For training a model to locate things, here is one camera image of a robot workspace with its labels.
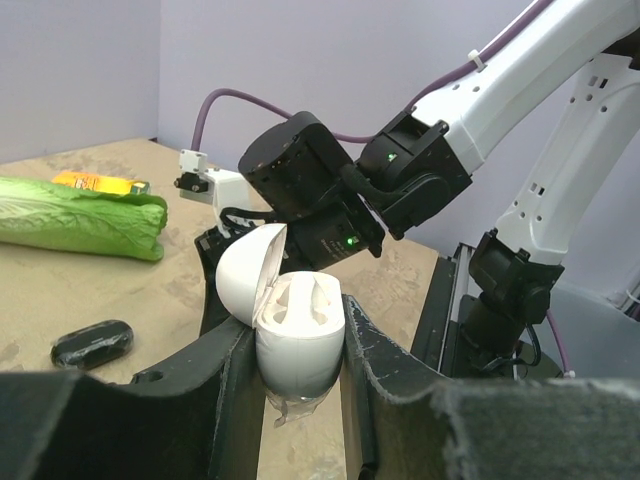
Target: table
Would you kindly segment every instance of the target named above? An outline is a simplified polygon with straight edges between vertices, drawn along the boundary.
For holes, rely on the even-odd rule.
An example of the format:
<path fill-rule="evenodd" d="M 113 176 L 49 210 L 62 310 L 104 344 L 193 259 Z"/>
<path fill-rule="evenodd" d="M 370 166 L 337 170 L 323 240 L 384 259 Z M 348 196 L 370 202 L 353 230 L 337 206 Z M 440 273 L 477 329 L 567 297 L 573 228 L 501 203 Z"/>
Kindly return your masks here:
<path fill-rule="evenodd" d="M 131 375 L 197 338 L 204 278 L 193 239 L 214 223 L 211 208 L 180 198 L 178 152 L 133 139 L 0 165 L 0 175 L 51 179 L 63 170 L 151 183 L 169 204 L 157 264 L 125 258 L 62 253 L 0 244 L 0 370 L 51 370 L 58 337 L 106 319 L 129 323 L 135 346 L 126 357 L 92 375 L 128 383 Z M 261 199 L 253 193 L 257 205 Z M 385 240 L 383 256 L 361 252 L 325 271 L 354 295 L 374 323 L 406 349 L 437 260 L 408 240 Z M 278 414 L 266 407 L 259 478 L 344 478 L 339 386 L 310 417 L 273 429 Z"/>

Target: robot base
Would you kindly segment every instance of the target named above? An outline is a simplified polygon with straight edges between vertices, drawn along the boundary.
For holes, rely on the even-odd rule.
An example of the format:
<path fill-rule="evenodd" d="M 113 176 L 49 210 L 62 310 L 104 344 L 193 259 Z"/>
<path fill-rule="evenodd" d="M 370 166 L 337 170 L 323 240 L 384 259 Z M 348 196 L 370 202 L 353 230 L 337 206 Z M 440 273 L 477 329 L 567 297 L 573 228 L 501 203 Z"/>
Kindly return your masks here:
<path fill-rule="evenodd" d="M 479 288 L 468 274 L 472 249 L 461 245 L 453 259 L 439 258 L 427 294 L 411 353 L 449 378 L 545 379 L 563 376 L 562 369 L 544 352 L 536 366 L 505 365 L 490 374 L 481 368 L 491 359 L 482 358 L 461 334 L 461 327 L 477 301 Z M 520 357 L 534 358 L 530 339 L 524 334 Z"/>

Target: white earbud case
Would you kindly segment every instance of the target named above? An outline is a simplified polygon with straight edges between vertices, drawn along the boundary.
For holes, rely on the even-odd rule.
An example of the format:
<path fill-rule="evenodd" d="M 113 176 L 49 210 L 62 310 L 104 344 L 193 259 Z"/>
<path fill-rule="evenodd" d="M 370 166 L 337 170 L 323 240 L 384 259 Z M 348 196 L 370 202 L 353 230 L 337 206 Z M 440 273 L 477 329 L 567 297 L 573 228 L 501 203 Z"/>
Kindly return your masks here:
<path fill-rule="evenodd" d="M 283 399 L 318 398 L 335 383 L 344 342 L 340 282 L 317 272 L 278 275 L 287 226 L 262 225 L 233 243 L 216 270 L 218 295 L 256 329 L 258 367 Z"/>

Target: wall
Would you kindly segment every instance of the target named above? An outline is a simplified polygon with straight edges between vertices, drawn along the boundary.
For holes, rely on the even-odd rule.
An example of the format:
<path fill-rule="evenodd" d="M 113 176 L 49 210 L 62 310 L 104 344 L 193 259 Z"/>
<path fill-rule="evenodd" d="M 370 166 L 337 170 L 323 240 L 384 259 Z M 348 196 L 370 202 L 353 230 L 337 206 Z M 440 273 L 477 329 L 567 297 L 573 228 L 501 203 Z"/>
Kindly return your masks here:
<path fill-rule="evenodd" d="M 371 134 L 415 92 L 481 49 L 528 0 L 386 2 L 162 0 L 159 138 L 189 147 L 200 103 L 234 87 L 290 111 L 310 110 L 332 129 Z M 475 245 L 517 193 L 566 104 L 564 85 L 516 127 L 474 184 L 410 238 L 453 253 Z M 235 99 L 212 108 L 202 149 L 235 168 L 249 143 L 278 121 Z M 359 147 L 349 146 L 354 156 Z M 634 263 L 640 189 L 634 141 L 583 220 L 565 279 L 600 293 L 621 288 Z"/>
<path fill-rule="evenodd" d="M 0 0 L 0 162 L 157 133 L 160 0 Z"/>

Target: lettuce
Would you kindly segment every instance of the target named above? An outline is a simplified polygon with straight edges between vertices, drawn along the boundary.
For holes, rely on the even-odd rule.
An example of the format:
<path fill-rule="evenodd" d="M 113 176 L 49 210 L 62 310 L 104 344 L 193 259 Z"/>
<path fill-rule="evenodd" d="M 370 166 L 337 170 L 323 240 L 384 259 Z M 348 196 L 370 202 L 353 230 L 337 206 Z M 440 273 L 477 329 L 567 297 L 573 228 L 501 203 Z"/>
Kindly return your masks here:
<path fill-rule="evenodd" d="M 157 261 L 167 203 L 0 176 L 0 242 Z"/>

